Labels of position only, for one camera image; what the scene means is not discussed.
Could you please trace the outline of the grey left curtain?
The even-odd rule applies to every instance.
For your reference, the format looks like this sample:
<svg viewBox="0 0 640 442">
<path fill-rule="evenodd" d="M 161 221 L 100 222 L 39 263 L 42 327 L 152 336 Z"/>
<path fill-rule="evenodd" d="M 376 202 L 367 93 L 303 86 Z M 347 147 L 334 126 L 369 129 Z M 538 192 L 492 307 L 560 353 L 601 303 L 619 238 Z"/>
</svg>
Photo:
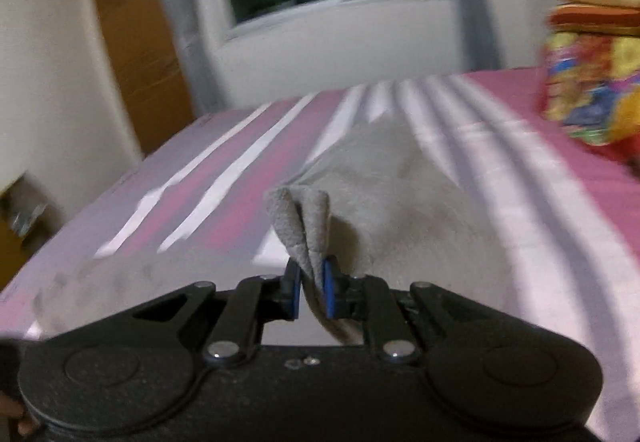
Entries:
<svg viewBox="0 0 640 442">
<path fill-rule="evenodd" d="M 224 90 L 218 82 L 201 31 L 198 0 L 160 0 L 160 4 L 168 20 L 194 113 L 203 116 L 225 110 Z"/>
</svg>

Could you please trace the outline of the brown wooden door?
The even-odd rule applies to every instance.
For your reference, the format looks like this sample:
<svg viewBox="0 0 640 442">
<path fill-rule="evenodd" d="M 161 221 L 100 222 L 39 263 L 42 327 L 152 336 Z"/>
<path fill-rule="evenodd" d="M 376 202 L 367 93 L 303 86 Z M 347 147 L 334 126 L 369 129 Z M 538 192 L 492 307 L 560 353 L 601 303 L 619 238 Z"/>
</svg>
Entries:
<svg viewBox="0 0 640 442">
<path fill-rule="evenodd" d="M 194 121 L 160 0 L 94 0 L 103 41 L 132 130 L 152 154 Z"/>
</svg>

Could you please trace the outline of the grey pants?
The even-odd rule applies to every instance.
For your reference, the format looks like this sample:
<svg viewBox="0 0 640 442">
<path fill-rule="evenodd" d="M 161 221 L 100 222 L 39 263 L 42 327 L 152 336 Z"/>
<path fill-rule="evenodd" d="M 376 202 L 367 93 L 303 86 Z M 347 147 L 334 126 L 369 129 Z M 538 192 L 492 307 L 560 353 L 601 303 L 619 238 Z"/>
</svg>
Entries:
<svg viewBox="0 0 640 442">
<path fill-rule="evenodd" d="M 502 312 L 514 306 L 512 268 L 487 212 L 422 152 L 403 121 L 355 128 L 268 191 L 265 204 L 302 268 L 309 306 L 290 332 L 270 332 L 273 344 L 360 343 L 354 322 L 326 316 L 321 262 L 329 256 L 343 273 L 381 277 L 391 288 L 430 282 Z M 205 248 L 114 254 L 55 277 L 32 310 L 43 333 L 55 336 L 201 280 L 229 289 L 256 273 Z"/>
</svg>

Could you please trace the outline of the pink striped bed sheet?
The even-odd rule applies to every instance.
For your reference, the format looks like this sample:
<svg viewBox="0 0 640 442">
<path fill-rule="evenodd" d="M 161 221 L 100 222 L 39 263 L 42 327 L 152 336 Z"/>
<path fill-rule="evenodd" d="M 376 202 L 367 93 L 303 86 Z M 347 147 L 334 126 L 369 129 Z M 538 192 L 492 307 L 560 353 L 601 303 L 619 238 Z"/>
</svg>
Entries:
<svg viewBox="0 0 640 442">
<path fill-rule="evenodd" d="M 533 69 L 380 82 L 198 119 L 68 222 L 1 295 L 1 330 L 39 337 L 40 290 L 96 269 L 149 269 L 208 191 L 213 212 L 168 261 L 164 294 L 198 278 L 232 287 L 278 270 L 286 252 L 265 190 L 349 129 L 404 116 L 424 152 L 494 220 L 523 318 L 599 358 L 604 390 L 590 425 L 610 441 L 639 436 L 639 183 L 621 165 L 540 118 Z"/>
</svg>

